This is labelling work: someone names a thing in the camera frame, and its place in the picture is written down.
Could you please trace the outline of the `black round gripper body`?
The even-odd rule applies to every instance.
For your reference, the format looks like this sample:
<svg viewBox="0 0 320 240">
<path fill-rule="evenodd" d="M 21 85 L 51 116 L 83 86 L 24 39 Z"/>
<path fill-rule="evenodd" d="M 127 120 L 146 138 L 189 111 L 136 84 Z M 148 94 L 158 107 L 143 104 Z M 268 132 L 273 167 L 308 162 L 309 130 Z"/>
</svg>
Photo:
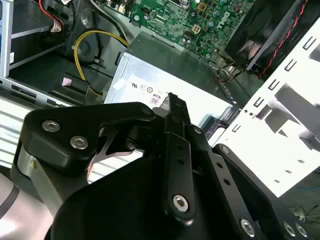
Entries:
<svg viewBox="0 0 320 240">
<path fill-rule="evenodd" d="M 237 239 L 226 180 L 237 160 L 211 150 L 151 150 L 63 203 L 52 240 Z"/>
</svg>

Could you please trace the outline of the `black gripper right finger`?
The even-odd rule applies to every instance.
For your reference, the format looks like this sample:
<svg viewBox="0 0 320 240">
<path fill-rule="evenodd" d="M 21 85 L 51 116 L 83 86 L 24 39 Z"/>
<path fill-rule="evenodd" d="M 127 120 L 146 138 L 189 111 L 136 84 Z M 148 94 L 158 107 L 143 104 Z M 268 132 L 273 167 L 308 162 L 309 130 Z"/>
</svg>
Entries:
<svg viewBox="0 0 320 240">
<path fill-rule="evenodd" d="M 309 240 L 304 224 L 226 145 L 210 147 L 202 130 L 191 124 L 186 102 L 172 96 L 172 113 L 184 124 L 195 165 L 200 168 L 204 193 L 216 194 L 218 206 L 204 199 L 204 212 L 219 240 Z"/>
</svg>

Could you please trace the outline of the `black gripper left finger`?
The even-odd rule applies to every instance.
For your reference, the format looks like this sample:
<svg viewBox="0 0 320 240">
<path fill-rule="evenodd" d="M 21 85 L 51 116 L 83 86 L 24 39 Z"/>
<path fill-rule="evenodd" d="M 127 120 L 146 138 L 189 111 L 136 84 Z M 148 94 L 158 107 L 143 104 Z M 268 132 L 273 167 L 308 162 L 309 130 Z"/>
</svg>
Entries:
<svg viewBox="0 0 320 240">
<path fill-rule="evenodd" d="M 30 155 L 44 164 L 62 180 L 68 199 L 90 185 L 84 176 L 99 154 L 190 150 L 184 124 L 173 115 L 173 95 L 161 105 L 165 116 L 141 102 L 34 110 L 22 125 L 17 162 Z"/>
</svg>

